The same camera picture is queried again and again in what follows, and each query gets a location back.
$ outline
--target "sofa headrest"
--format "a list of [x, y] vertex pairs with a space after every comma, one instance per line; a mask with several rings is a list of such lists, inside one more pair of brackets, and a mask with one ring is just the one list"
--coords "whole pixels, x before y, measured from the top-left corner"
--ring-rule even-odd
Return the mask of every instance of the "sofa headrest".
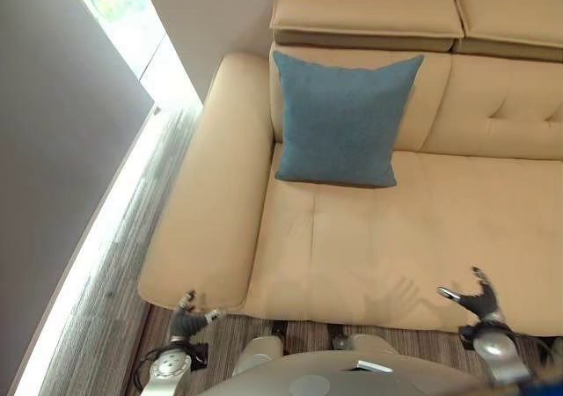
[[456, 0], [458, 53], [563, 61], [563, 0]]
[[275, 42], [448, 51], [463, 36], [454, 0], [274, 0]]

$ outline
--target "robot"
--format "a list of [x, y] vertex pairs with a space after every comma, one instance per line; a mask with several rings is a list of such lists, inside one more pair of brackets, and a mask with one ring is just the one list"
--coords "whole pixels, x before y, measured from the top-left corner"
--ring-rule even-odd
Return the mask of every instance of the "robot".
[[[494, 394], [563, 395], [560, 374], [537, 378], [518, 355], [515, 336], [497, 302], [494, 289], [483, 271], [474, 267], [480, 295], [457, 294], [437, 288], [443, 297], [473, 312], [479, 321], [459, 327], [459, 336], [468, 350], [475, 350], [483, 364]], [[149, 383], [142, 388], [137, 371], [134, 384], [142, 396], [180, 396], [189, 387], [191, 370], [207, 365], [207, 344], [191, 343], [190, 337], [211, 322], [226, 315], [222, 310], [194, 313], [195, 292], [184, 295], [172, 313], [169, 344], [155, 349], [146, 359], [150, 366]], [[251, 341], [239, 357], [233, 377], [201, 393], [201, 396], [424, 396], [454, 394], [492, 394], [483, 392], [474, 376], [437, 363], [401, 356], [384, 339], [354, 334], [339, 347], [283, 355], [279, 336]]]

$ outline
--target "tufted backrest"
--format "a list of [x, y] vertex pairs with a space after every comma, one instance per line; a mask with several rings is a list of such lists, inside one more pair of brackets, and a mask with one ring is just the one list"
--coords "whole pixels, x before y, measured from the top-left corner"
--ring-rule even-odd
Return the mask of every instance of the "tufted backrest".
[[453, 55], [423, 152], [563, 159], [563, 64]]
[[[275, 50], [328, 66], [368, 69], [424, 54], [395, 150], [563, 160], [561, 63], [278, 44]], [[271, 56], [270, 101], [275, 139], [281, 142], [283, 96]]]

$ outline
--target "wooden floor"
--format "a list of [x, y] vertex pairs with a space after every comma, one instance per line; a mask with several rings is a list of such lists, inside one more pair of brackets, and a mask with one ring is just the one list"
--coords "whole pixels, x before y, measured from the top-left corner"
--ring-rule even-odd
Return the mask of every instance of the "wooden floor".
[[172, 178], [191, 139], [195, 111], [170, 114], [121, 226], [73, 308], [41, 387], [41, 396], [124, 392], [149, 305], [137, 276]]

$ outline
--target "sofa armrest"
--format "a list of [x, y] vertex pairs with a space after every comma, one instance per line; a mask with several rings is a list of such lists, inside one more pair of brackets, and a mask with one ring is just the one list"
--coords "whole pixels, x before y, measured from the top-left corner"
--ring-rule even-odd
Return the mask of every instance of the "sofa armrest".
[[273, 141], [267, 59], [225, 56], [152, 236], [143, 299], [172, 308], [195, 289], [201, 308], [245, 301]]

